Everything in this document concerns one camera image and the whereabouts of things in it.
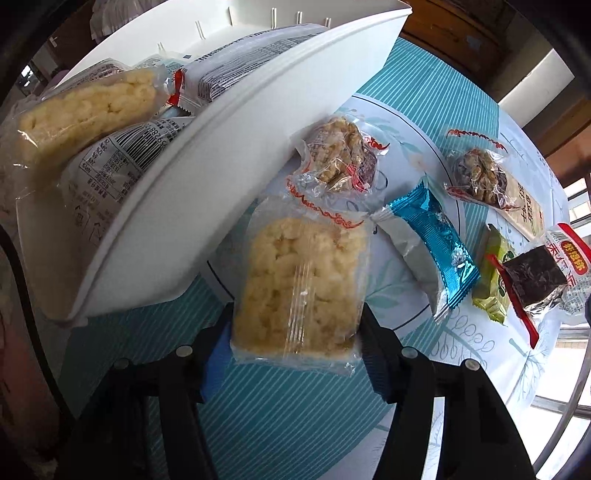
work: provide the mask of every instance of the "brown square snack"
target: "brown square snack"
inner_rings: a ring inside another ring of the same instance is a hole
[[[552,254],[541,245],[503,263],[523,308],[531,313],[553,305],[568,283]]]

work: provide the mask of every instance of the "metal screw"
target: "metal screw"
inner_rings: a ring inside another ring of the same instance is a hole
[[[129,360],[126,358],[119,358],[113,363],[113,368],[115,370],[125,370],[127,367],[129,367]]]
[[[177,348],[176,354],[179,357],[189,356],[193,353],[193,348],[190,345],[181,345]]]
[[[406,358],[418,357],[418,352],[411,346],[404,347],[400,353],[402,353],[402,356]]]
[[[473,372],[477,371],[480,368],[480,364],[472,358],[466,360],[465,365],[468,370],[472,370]]]

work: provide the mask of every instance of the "snack package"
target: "snack package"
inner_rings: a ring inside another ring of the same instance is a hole
[[[66,90],[70,90],[74,87],[77,87],[78,85],[82,85],[83,83],[105,78],[110,75],[115,75],[116,73],[126,72],[128,70],[131,70],[131,68],[120,61],[114,59],[102,60],[99,63],[95,63],[93,66],[82,70],[80,73],[77,73],[59,85],[56,85],[54,88],[45,93],[45,95],[41,98],[41,101],[47,100],[58,93],[65,92]]]
[[[353,374],[372,226],[367,215],[345,214],[288,196],[256,207],[233,321],[238,361]]]
[[[191,58],[193,58],[193,56],[189,54],[180,56],[180,58],[167,57],[162,54],[156,54],[138,62],[136,65],[134,65],[134,68],[146,69],[162,65],[166,68],[170,77],[173,78],[175,72],[183,68],[187,63],[189,63]]]
[[[372,215],[427,294],[433,319],[443,320],[480,277],[441,204],[422,181]]]
[[[569,315],[581,314],[591,294],[591,249],[566,223],[547,229],[530,243],[530,250],[511,260],[487,258],[499,271],[517,316],[530,331],[532,348],[538,335],[531,317],[556,306]]]
[[[490,224],[485,251],[479,265],[480,280],[472,290],[472,303],[487,312],[491,320],[503,323],[509,308],[509,295],[499,272],[489,262],[488,255],[493,255],[499,262],[506,262],[515,256],[509,242]]]
[[[449,130],[447,136],[461,139],[455,145],[459,150],[452,150],[448,156],[454,181],[454,185],[445,185],[449,195],[505,211],[523,207],[519,183],[501,167],[508,156],[503,144],[458,129]]]
[[[328,30],[316,24],[291,25],[235,40],[179,71],[175,103],[195,114],[250,72],[303,41]]]
[[[66,163],[112,132],[152,117],[167,101],[164,67],[113,74],[55,95],[12,119],[3,140],[15,195],[54,183]]]
[[[531,242],[544,233],[544,212],[521,183],[518,192],[523,206],[519,210],[501,212],[501,215]]]
[[[75,156],[60,177],[64,204],[80,234],[83,265],[135,183],[193,117],[160,118],[108,135]]]
[[[288,187],[310,198],[362,204],[375,193],[378,156],[385,155],[388,147],[388,138],[379,128],[350,115],[331,116],[297,143],[302,161],[288,178]]]

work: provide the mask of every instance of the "white plastic container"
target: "white plastic container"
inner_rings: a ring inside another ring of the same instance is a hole
[[[295,7],[287,5],[168,0],[99,44],[70,75],[107,57],[134,64],[162,47],[201,55],[266,30],[272,20],[278,27],[296,23]],[[52,207],[59,199],[29,195],[17,203],[28,280],[48,317],[71,320],[181,295],[291,157],[295,134],[334,112],[380,70],[411,13],[399,1],[298,5],[303,21],[332,18],[331,29],[202,108],[130,192],[87,269],[76,263],[67,219]]]

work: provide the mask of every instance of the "green wrapper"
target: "green wrapper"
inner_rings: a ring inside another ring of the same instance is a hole
[[[479,265],[480,280],[472,290],[472,303],[487,312],[491,320],[503,323],[510,304],[509,295],[499,272],[486,259],[487,255],[494,255],[501,263],[515,256],[509,242],[490,224],[486,249]]]

